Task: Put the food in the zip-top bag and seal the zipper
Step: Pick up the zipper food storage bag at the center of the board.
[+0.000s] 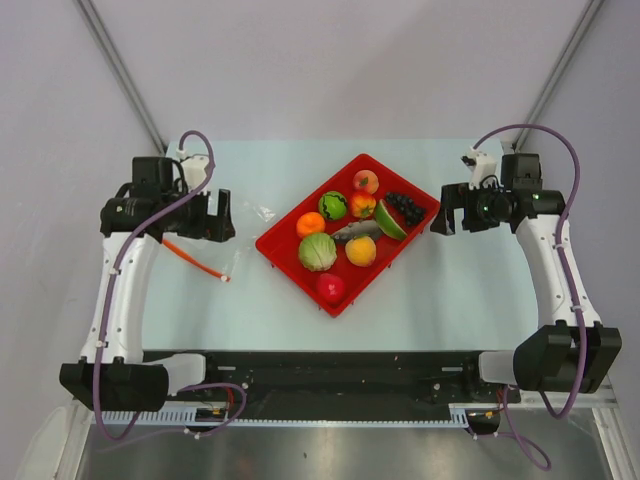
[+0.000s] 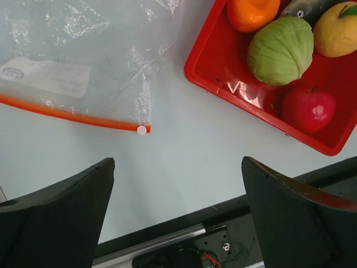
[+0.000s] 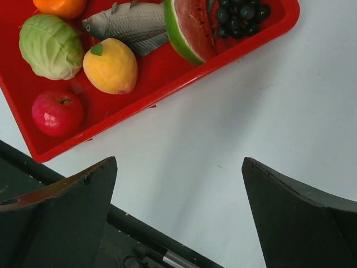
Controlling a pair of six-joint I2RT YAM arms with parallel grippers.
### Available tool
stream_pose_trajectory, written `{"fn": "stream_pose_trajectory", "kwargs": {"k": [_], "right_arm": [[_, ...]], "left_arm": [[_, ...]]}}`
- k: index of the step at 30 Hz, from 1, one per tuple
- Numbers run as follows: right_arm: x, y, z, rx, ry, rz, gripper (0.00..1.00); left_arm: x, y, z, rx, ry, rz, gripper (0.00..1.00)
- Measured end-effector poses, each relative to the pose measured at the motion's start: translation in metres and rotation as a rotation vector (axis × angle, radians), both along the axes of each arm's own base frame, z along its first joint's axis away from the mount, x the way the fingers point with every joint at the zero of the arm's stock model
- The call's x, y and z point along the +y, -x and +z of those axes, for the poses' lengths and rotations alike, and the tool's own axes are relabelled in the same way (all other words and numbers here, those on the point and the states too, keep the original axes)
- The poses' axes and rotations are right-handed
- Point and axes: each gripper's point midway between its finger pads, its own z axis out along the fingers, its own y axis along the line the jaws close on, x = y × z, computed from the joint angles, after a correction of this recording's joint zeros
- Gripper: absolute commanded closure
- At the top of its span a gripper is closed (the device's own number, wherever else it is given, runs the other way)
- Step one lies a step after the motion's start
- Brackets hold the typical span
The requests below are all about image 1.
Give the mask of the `clear zip top bag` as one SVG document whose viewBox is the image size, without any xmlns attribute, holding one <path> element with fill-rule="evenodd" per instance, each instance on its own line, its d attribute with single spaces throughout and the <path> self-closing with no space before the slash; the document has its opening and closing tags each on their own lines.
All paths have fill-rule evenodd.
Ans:
<svg viewBox="0 0 640 480">
<path fill-rule="evenodd" d="M 277 214 L 268 206 L 238 196 L 231 202 L 231 217 L 235 235 L 228 241 L 217 243 L 167 234 L 162 245 L 187 265 L 229 283 L 237 264 L 249 255 L 255 240 L 275 223 Z"/>
</svg>

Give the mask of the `toy watermelon slice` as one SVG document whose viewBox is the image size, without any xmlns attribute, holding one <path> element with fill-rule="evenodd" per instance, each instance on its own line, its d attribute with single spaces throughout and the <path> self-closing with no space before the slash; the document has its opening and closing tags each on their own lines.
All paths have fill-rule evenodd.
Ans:
<svg viewBox="0 0 640 480">
<path fill-rule="evenodd" d="M 407 233 L 391 215 L 384 200 L 378 201 L 374 210 L 374 219 L 380 230 L 389 238 L 397 241 L 404 241 L 407 238 Z"/>
</svg>

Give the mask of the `toy red orange tomato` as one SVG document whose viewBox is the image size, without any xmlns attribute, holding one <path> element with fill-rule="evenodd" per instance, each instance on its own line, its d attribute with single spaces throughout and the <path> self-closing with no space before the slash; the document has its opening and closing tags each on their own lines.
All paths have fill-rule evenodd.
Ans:
<svg viewBox="0 0 640 480">
<path fill-rule="evenodd" d="M 375 211 L 375 197 L 366 191 L 356 191 L 349 198 L 348 207 L 350 214 L 357 219 L 367 219 Z"/>
</svg>

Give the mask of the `toy orange tangerine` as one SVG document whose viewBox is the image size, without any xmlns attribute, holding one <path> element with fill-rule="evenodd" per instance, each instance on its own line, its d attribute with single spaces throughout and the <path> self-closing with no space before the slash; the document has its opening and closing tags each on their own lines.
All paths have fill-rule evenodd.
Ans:
<svg viewBox="0 0 640 480">
<path fill-rule="evenodd" d="M 301 239 L 315 233 L 323 233 L 325 228 L 325 218 L 318 212 L 304 213 L 296 222 L 296 234 Z"/>
</svg>

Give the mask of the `toy yellow orange mango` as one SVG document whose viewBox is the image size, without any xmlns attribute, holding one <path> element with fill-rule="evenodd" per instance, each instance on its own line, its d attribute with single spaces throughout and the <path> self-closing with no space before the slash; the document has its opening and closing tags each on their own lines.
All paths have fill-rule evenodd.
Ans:
<svg viewBox="0 0 640 480">
<path fill-rule="evenodd" d="M 345 245 L 349 262 L 358 267 L 369 267 L 376 259 L 376 243 L 367 235 L 353 238 Z"/>
</svg>

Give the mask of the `toy green cabbage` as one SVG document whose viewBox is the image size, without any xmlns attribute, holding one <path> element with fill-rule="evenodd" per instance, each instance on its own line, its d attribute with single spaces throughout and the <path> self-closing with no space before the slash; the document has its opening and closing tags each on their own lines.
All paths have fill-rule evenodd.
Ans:
<svg viewBox="0 0 640 480">
<path fill-rule="evenodd" d="M 329 270 L 337 260 L 337 247 L 326 233 L 314 233 L 301 240 L 298 260 L 311 272 Z"/>
</svg>

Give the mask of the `toy whole watermelon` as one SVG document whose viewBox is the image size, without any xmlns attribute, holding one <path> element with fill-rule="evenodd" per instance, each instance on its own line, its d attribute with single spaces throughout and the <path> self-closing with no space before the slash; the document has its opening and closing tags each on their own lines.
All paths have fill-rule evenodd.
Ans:
<svg viewBox="0 0 640 480">
<path fill-rule="evenodd" d="M 347 214 L 347 210 L 346 197 L 338 191 L 328 191 L 318 201 L 318 211 L 328 221 L 342 219 Z"/>
</svg>

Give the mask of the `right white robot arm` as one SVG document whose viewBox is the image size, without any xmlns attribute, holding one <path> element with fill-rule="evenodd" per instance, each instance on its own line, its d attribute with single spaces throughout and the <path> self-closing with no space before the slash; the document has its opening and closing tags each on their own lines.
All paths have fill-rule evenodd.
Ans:
<svg viewBox="0 0 640 480">
<path fill-rule="evenodd" d="M 531 392 L 596 392 L 622 347 L 616 328 L 603 325 L 582 284 L 572 252 L 561 192 L 545 190 L 536 154 L 507 154 L 500 161 L 477 149 L 462 158 L 467 183 L 441 189 L 431 231 L 451 236 L 455 212 L 476 233 L 510 227 L 522 248 L 534 286 L 538 329 L 512 351 L 485 351 L 461 376 L 463 393 L 484 401 L 498 384 Z"/>
</svg>

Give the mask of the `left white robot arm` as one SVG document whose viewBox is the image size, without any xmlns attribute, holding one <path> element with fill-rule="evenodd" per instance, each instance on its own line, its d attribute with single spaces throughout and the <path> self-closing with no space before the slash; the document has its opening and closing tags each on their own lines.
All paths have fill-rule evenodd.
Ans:
<svg viewBox="0 0 640 480">
<path fill-rule="evenodd" d="M 213 165 L 205 155 L 182 160 L 135 157 L 132 178 L 100 212 L 101 281 L 94 317 L 75 363 L 60 368 L 60 384 L 88 409 L 156 412 L 166 398 L 187 389 L 214 397 L 220 374 L 201 354 L 143 359 L 142 323 L 151 270 L 165 234 L 223 243 L 235 235 L 231 193 L 218 192 L 209 214 L 206 182 Z"/>
</svg>

